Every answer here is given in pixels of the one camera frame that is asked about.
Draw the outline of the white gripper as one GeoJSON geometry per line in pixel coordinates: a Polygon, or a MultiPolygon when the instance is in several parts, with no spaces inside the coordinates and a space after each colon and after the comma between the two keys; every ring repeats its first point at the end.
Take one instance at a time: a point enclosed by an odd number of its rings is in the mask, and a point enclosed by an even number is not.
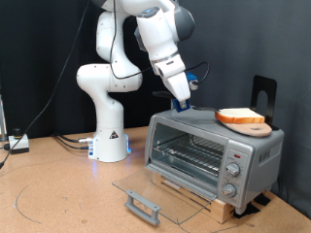
{"type": "Polygon", "coordinates": [[[162,78],[166,88],[180,102],[180,108],[189,107],[190,88],[185,73],[186,66],[179,54],[154,64],[155,73],[162,78]]]}

